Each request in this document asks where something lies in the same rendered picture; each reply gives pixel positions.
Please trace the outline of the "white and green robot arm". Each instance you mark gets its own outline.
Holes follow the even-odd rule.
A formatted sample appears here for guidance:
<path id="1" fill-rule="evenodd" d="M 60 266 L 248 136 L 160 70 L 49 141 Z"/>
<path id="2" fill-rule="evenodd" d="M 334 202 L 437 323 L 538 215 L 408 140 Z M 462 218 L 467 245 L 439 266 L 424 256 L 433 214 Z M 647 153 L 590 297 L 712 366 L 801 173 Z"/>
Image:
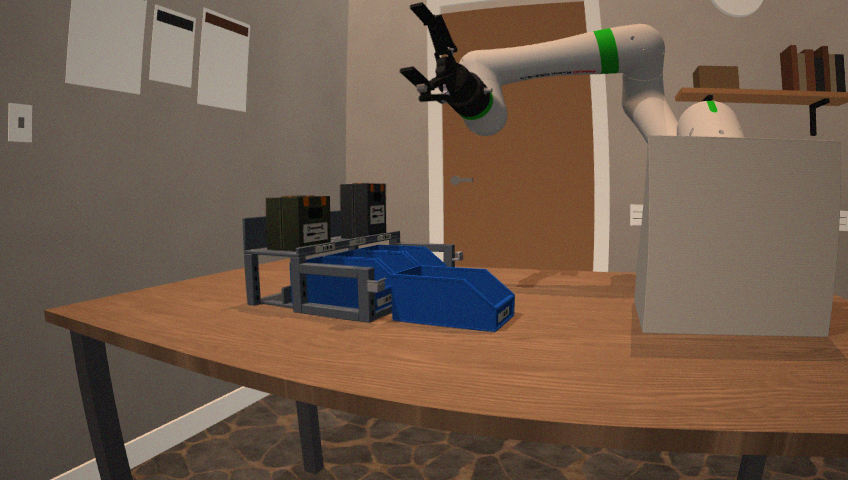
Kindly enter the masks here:
<path id="1" fill-rule="evenodd" d="M 736 114 L 720 102 L 696 103 L 677 121 L 664 94 L 664 54 L 662 36 L 646 24 L 527 46 L 471 51 L 459 64 L 474 76 L 477 90 L 466 102 L 448 104 L 470 131 L 491 136 L 507 121 L 502 85 L 552 76 L 622 73 L 623 110 L 647 144 L 648 135 L 745 138 Z"/>

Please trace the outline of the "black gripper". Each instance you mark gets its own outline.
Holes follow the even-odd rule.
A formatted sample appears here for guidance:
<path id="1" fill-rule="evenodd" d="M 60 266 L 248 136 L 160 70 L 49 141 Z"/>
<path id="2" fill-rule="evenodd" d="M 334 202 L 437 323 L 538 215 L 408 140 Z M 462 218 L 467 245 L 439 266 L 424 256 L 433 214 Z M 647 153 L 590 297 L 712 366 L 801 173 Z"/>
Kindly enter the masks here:
<path id="1" fill-rule="evenodd" d="M 414 66 L 401 68 L 400 73 L 417 87 L 420 102 L 439 99 L 443 100 L 437 101 L 440 104 L 468 101 L 477 90 L 477 81 L 465 66 L 455 61 L 453 54 L 457 52 L 457 47 L 453 43 L 442 15 L 433 15 L 423 2 L 410 5 L 410 9 L 424 23 L 424 26 L 428 26 L 435 48 L 436 77 L 429 82 Z M 447 56 L 440 58 L 439 55 L 445 54 Z M 437 87 L 441 94 L 431 94 L 431 91 Z"/>

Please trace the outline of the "blue bin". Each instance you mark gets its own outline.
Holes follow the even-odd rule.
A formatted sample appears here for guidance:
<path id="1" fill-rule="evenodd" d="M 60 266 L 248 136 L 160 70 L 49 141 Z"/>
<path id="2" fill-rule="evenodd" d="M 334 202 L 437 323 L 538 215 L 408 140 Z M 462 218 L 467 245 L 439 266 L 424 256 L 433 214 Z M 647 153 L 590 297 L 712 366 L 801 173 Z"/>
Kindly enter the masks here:
<path id="1" fill-rule="evenodd" d="M 391 274 L 391 293 L 392 321 L 496 332 L 513 313 L 487 269 L 419 265 Z"/>
<path id="2" fill-rule="evenodd" d="M 403 252 L 350 250 L 325 256 L 376 259 L 391 274 L 418 266 Z"/>
<path id="3" fill-rule="evenodd" d="M 355 249 L 365 251 L 403 252 L 416 265 L 443 266 L 444 263 L 425 246 L 374 245 Z"/>
<path id="4" fill-rule="evenodd" d="M 375 292 L 376 311 L 391 305 L 391 273 L 376 259 L 321 256 L 306 259 L 307 263 L 374 267 L 375 281 L 385 279 L 385 290 Z M 309 303 L 343 306 L 358 309 L 358 279 L 307 274 Z"/>

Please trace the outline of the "grey metal shelf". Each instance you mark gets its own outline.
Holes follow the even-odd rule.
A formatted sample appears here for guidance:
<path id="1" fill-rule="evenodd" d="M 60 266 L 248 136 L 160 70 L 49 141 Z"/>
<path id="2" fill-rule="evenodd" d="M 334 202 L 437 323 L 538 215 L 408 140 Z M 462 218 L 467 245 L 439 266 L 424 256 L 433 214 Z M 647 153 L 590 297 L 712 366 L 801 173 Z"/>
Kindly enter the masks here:
<path id="1" fill-rule="evenodd" d="M 350 251 L 359 249 L 360 245 L 389 240 L 389 245 L 425 246 L 431 252 L 443 252 L 446 267 L 455 267 L 455 261 L 463 260 L 463 251 L 455 252 L 455 244 L 402 243 L 400 231 L 352 239 L 341 238 L 340 210 L 330 211 L 330 217 L 331 242 L 299 247 L 296 251 L 267 250 L 266 216 L 242 218 L 248 305 L 266 304 L 292 308 L 296 313 L 371 323 L 392 313 L 391 305 L 378 311 L 375 309 L 375 292 L 385 290 L 386 278 L 375 281 L 374 267 L 306 263 L 305 256 L 345 248 Z M 292 299 L 290 286 L 282 287 L 280 293 L 261 298 L 258 255 L 290 257 Z M 359 309 L 309 303 L 306 274 L 358 278 Z"/>

